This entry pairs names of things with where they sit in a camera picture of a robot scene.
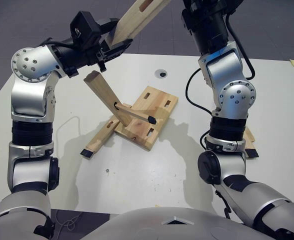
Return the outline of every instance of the wooden board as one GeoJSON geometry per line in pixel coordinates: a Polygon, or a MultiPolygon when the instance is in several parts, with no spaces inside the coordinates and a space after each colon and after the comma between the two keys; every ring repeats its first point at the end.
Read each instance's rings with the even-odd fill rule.
{"type": "Polygon", "coordinates": [[[156,125],[133,117],[128,126],[119,123],[115,132],[150,151],[177,102],[178,97],[148,86],[131,108],[155,117],[156,125]]]}
{"type": "Polygon", "coordinates": [[[109,48],[133,39],[171,0],[137,0],[105,38],[109,48]]]}
{"type": "Polygon", "coordinates": [[[120,101],[100,72],[92,71],[86,76],[84,82],[109,108],[109,110],[120,120],[122,124],[127,126],[131,122],[131,116],[124,112],[118,111],[115,108],[114,103],[120,103],[120,101]]]}

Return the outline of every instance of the dark gray floor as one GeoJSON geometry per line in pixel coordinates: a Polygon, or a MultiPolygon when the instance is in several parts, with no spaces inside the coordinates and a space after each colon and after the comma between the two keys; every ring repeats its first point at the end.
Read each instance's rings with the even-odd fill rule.
{"type": "MultiPolygon", "coordinates": [[[[35,47],[47,37],[64,40],[79,10],[96,20],[120,18],[135,0],[0,0],[0,89],[11,74],[10,59],[23,47],[35,47]]],[[[127,53],[189,55],[199,53],[180,20],[182,0],[172,0],[134,39],[127,53]]],[[[244,0],[230,17],[248,56],[254,59],[294,59],[294,0],[244,0]]],[[[67,220],[77,212],[62,211],[67,220]]],[[[80,239],[108,215],[85,213],[74,232],[61,239],[80,239]]]]}

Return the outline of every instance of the black cable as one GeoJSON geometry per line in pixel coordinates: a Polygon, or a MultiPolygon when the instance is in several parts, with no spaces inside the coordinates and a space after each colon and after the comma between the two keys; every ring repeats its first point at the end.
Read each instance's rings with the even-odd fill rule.
{"type": "Polygon", "coordinates": [[[250,76],[250,77],[246,77],[246,79],[247,79],[247,80],[252,80],[252,79],[255,77],[255,69],[254,69],[254,67],[253,67],[253,65],[252,65],[252,63],[251,63],[251,61],[249,60],[249,58],[248,58],[248,56],[247,56],[247,54],[246,54],[246,52],[245,52],[245,50],[244,50],[244,48],[243,48],[243,45],[242,45],[241,41],[240,41],[239,38],[237,37],[236,33],[234,32],[234,30],[233,30],[233,28],[232,28],[232,26],[231,26],[231,24],[230,24],[230,22],[229,22],[229,17],[230,17],[230,16],[231,16],[230,13],[228,13],[228,14],[226,15],[226,20],[225,20],[225,22],[226,22],[227,29],[228,29],[228,31],[230,32],[230,34],[231,34],[231,36],[233,37],[233,39],[235,40],[237,46],[239,47],[240,52],[241,52],[242,55],[243,55],[243,58],[245,59],[247,65],[248,65],[248,67],[249,67],[249,69],[250,69],[251,76],[250,76]]]}
{"type": "Polygon", "coordinates": [[[226,218],[227,219],[231,219],[231,216],[229,215],[229,214],[231,214],[232,213],[232,209],[231,209],[231,207],[228,205],[228,202],[226,201],[226,199],[222,196],[222,194],[219,192],[219,191],[215,191],[215,194],[218,196],[218,197],[220,197],[221,199],[222,199],[222,201],[223,201],[223,203],[225,204],[225,208],[224,208],[224,213],[225,213],[225,216],[226,216],[226,218]]]}
{"type": "Polygon", "coordinates": [[[205,132],[203,135],[201,135],[201,137],[200,137],[200,145],[202,146],[202,148],[204,149],[204,150],[206,150],[206,147],[204,146],[204,144],[203,144],[203,138],[207,135],[207,134],[209,134],[209,130],[207,131],[207,132],[205,132]]]}
{"type": "Polygon", "coordinates": [[[68,44],[61,41],[50,41],[51,39],[53,38],[48,37],[45,41],[39,44],[38,47],[42,45],[56,45],[56,46],[60,46],[60,47],[68,48],[68,49],[77,49],[77,47],[75,47],[73,44],[68,44]]]}
{"type": "MultiPolygon", "coordinates": [[[[205,108],[205,107],[203,107],[203,106],[200,106],[200,105],[198,105],[198,104],[196,104],[196,103],[194,103],[192,100],[190,100],[190,98],[188,97],[188,88],[189,88],[189,84],[191,83],[191,81],[192,81],[192,79],[193,79],[193,77],[198,73],[198,72],[200,72],[200,68],[198,68],[191,76],[190,76],[190,78],[189,78],[189,80],[188,80],[188,82],[187,82],[187,85],[186,85],[186,91],[185,91],[185,96],[186,96],[186,99],[187,99],[187,101],[190,103],[190,104],[192,104],[192,105],[194,105],[195,107],[197,107],[197,108],[199,108],[199,109],[201,109],[201,110],[204,110],[204,111],[206,111],[207,113],[209,113],[210,114],[210,116],[212,115],[212,112],[211,111],[209,111],[207,108],[205,108]]],[[[207,135],[209,133],[209,130],[207,131],[207,132],[205,132],[203,135],[201,135],[201,137],[200,137],[200,145],[202,146],[202,148],[204,149],[204,150],[206,150],[206,147],[204,146],[204,144],[203,144],[203,138],[207,135]]]]}
{"type": "Polygon", "coordinates": [[[186,91],[185,91],[185,96],[186,96],[186,99],[187,101],[191,104],[191,105],[194,105],[195,107],[199,108],[199,109],[202,109],[204,111],[206,111],[207,113],[210,114],[210,116],[212,115],[212,112],[209,111],[207,108],[203,107],[203,106],[200,106],[196,103],[194,103],[192,100],[190,100],[190,98],[188,97],[188,88],[189,88],[189,84],[191,83],[191,80],[193,79],[193,77],[200,71],[201,69],[198,68],[189,78],[188,82],[187,82],[187,85],[186,85],[186,91]]]}

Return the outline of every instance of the rectangular slot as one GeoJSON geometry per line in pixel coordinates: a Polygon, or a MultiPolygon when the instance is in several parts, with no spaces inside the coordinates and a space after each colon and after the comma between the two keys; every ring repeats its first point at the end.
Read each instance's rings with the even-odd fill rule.
{"type": "Polygon", "coordinates": [[[143,99],[147,99],[150,96],[150,93],[147,92],[147,94],[143,97],[143,99]]]}
{"type": "Polygon", "coordinates": [[[148,133],[147,133],[147,137],[150,137],[153,133],[154,129],[153,128],[150,128],[148,133]]]}
{"type": "Polygon", "coordinates": [[[166,102],[166,104],[165,104],[164,107],[165,107],[165,108],[168,108],[169,104],[171,104],[171,101],[168,100],[168,101],[166,102]]]}
{"type": "Polygon", "coordinates": [[[142,13],[143,11],[148,8],[148,6],[153,2],[154,0],[145,0],[143,3],[139,6],[139,11],[142,13]]]}

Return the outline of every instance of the cable cord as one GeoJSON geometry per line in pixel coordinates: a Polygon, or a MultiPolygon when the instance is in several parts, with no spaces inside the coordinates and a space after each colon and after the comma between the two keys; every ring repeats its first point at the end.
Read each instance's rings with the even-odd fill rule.
{"type": "MultiPolygon", "coordinates": [[[[190,76],[190,78],[189,78],[189,80],[188,80],[188,82],[187,82],[187,85],[186,85],[185,96],[186,96],[187,101],[188,101],[190,104],[192,104],[193,106],[195,106],[195,107],[197,107],[197,108],[199,108],[199,109],[201,109],[201,110],[204,110],[205,112],[209,113],[210,116],[211,116],[211,115],[212,115],[212,112],[211,112],[211,111],[209,111],[207,108],[205,108],[205,107],[203,107],[203,106],[200,106],[200,105],[194,103],[194,102],[188,97],[188,89],[189,89],[189,85],[190,85],[190,83],[191,83],[193,77],[194,77],[198,72],[200,72],[200,71],[201,71],[201,69],[198,68],[198,69],[197,69],[197,70],[196,70],[196,71],[190,76]]],[[[199,141],[200,141],[200,145],[201,145],[201,147],[202,147],[204,150],[206,150],[206,147],[205,147],[205,145],[203,144],[203,138],[204,138],[208,133],[209,133],[209,130],[206,131],[203,135],[201,135],[200,140],[199,140],[199,141]]]]}
{"type": "Polygon", "coordinates": [[[229,22],[229,17],[230,17],[230,16],[231,16],[231,13],[228,13],[228,14],[226,15],[226,20],[225,20],[225,22],[226,22],[227,29],[228,29],[228,31],[230,32],[230,34],[231,34],[231,36],[233,37],[233,39],[235,40],[237,46],[239,47],[239,50],[240,50],[241,54],[243,55],[243,58],[245,59],[247,65],[248,65],[248,67],[249,67],[249,70],[250,70],[250,72],[251,72],[251,76],[250,76],[250,77],[246,77],[246,79],[247,79],[247,80],[252,80],[252,79],[255,77],[255,74],[256,74],[256,73],[255,73],[255,69],[254,69],[254,67],[253,67],[253,65],[252,65],[252,63],[251,63],[251,61],[249,60],[249,58],[248,58],[248,56],[247,56],[247,54],[246,54],[246,52],[245,52],[245,50],[244,50],[244,48],[243,48],[243,45],[242,45],[241,41],[240,41],[239,38],[237,37],[236,33],[234,32],[234,30],[233,30],[233,28],[232,28],[232,26],[231,26],[231,24],[230,24],[230,22],[229,22]]]}
{"type": "Polygon", "coordinates": [[[83,214],[83,212],[81,212],[81,213],[79,213],[78,215],[74,216],[73,218],[71,218],[69,220],[66,220],[64,222],[60,222],[58,220],[58,212],[59,212],[59,210],[56,211],[55,218],[56,218],[56,223],[58,225],[60,225],[60,228],[58,230],[56,240],[59,240],[59,237],[60,237],[64,227],[67,227],[67,230],[70,231],[70,232],[73,231],[75,229],[75,227],[76,227],[76,222],[79,220],[80,216],[83,214]]]}

